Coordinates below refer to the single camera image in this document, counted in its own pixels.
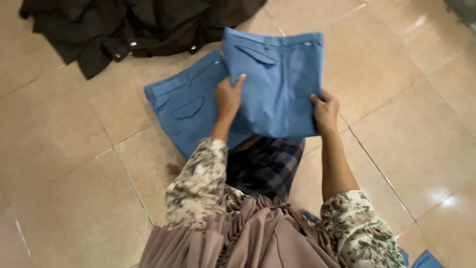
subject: brown pleated fabric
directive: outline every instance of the brown pleated fabric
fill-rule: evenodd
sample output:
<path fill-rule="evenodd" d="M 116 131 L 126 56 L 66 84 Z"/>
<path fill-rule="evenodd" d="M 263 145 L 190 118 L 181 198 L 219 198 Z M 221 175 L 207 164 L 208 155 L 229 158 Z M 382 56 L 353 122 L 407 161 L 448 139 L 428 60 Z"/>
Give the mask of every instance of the brown pleated fabric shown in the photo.
<path fill-rule="evenodd" d="M 204 231 L 154 226 L 139 268 L 338 268 L 327 233 L 278 199 L 246 199 Z"/>

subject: person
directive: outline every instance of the person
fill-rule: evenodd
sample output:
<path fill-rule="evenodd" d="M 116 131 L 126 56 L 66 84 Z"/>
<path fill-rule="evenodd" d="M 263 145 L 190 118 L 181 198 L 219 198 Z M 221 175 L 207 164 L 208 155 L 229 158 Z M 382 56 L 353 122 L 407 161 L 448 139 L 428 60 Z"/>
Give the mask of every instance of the person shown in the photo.
<path fill-rule="evenodd" d="M 310 96 L 322 136 L 320 221 L 308 221 L 276 191 L 271 200 L 225 183 L 230 164 L 226 142 L 244 80 L 241 75 L 232 86 L 226 78 L 217 86 L 218 119 L 167 188 L 168 225 L 154 226 L 139 268 L 405 267 L 394 235 L 359 190 L 347 164 L 337 131 L 339 102 L 326 90 L 323 100 Z M 261 139 L 250 141 L 243 151 Z"/>

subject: tiled floor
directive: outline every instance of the tiled floor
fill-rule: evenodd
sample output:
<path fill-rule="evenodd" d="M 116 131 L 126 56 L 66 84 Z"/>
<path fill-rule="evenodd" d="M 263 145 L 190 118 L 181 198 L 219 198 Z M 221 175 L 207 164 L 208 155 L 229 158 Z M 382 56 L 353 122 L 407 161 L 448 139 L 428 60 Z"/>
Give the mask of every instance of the tiled floor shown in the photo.
<path fill-rule="evenodd" d="M 62 66 L 20 0 L 0 10 L 0 267 L 134 266 L 164 223 L 167 163 L 183 164 L 142 87 L 196 55 L 111 64 L 85 81 Z M 268 0 L 239 27 L 325 35 L 324 86 L 362 190 L 410 260 L 476 262 L 476 43 L 442 0 Z M 319 137 L 291 202 L 318 214 Z"/>

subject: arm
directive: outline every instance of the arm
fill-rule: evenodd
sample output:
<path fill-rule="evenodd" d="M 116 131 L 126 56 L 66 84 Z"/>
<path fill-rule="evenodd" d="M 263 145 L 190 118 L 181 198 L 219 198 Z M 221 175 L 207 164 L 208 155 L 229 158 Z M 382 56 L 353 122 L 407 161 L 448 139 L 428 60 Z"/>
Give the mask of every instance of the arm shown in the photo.
<path fill-rule="evenodd" d="M 337 131 L 339 102 L 323 90 L 324 101 L 312 95 L 322 136 L 321 225 L 331 246 L 350 268 L 403 268 L 395 237 L 359 190 Z"/>
<path fill-rule="evenodd" d="M 177 178 L 167 187 L 167 223 L 169 229 L 205 227 L 206 217 L 227 211 L 225 192 L 228 160 L 228 133 L 241 103 L 239 78 L 235 87 L 229 79 L 216 88 L 218 118 L 210 137 L 201 140 Z"/>

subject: hand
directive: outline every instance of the hand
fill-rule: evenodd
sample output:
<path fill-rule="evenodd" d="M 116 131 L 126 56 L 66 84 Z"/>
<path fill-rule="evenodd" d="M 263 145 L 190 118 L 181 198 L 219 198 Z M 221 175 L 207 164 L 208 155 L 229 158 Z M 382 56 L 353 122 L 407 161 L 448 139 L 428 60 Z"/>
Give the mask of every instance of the hand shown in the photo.
<path fill-rule="evenodd" d="M 245 78 L 246 75 L 240 75 L 234 87 L 231 86 L 229 77 L 218 84 L 215 98 L 217 99 L 219 118 L 235 118 L 241 104 L 241 87 Z"/>
<path fill-rule="evenodd" d="M 315 94 L 311 94 L 310 98 L 314 104 L 314 118 L 317 128 L 322 136 L 337 133 L 337 113 L 339 112 L 339 100 L 323 89 L 322 97 L 324 101 L 319 99 Z"/>

